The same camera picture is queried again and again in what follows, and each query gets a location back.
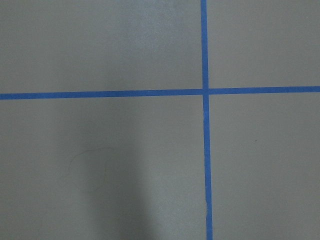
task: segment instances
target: gray floor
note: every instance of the gray floor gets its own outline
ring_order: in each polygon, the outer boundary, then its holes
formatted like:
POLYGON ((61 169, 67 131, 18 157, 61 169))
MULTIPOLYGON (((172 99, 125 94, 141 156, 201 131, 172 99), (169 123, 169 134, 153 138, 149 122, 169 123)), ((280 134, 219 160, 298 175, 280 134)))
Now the gray floor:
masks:
MULTIPOLYGON (((208 0, 211 88, 320 85, 317 0, 208 0)), ((0 93, 200 89, 194 0, 0 2, 0 93)), ((210 96, 215 240, 320 239, 319 93, 210 96)), ((205 240, 202 96, 0 101, 0 239, 205 240)))
POLYGON ((0 111, 0 239, 205 239, 201 96, 0 111))

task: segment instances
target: gray surface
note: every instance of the gray surface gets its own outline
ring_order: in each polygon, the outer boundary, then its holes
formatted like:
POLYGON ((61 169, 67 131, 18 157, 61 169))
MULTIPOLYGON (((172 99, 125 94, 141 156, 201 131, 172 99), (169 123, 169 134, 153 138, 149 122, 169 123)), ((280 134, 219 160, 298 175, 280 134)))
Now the gray surface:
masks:
POLYGON ((214 239, 320 239, 320 95, 210 104, 214 239))
POLYGON ((0 101, 0 239, 205 239, 202 97, 0 101))
POLYGON ((211 88, 320 85, 319 0, 209 0, 211 88))
POLYGON ((201 88, 194 0, 2 0, 0 93, 201 88))

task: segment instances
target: floor tile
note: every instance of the floor tile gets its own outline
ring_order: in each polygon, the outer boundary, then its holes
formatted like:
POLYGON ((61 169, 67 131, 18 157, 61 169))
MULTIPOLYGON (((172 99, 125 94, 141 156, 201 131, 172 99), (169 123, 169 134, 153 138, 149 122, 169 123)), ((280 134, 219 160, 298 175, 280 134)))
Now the floor tile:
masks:
POLYGON ((201 96, 0 101, 0 239, 204 240, 201 96))
POLYGON ((320 96, 210 100, 214 239, 318 239, 320 96))
POLYGON ((194 0, 0 3, 1 93, 202 86, 194 0))
POLYGON ((207 5, 211 88, 320 85, 319 1, 207 5))

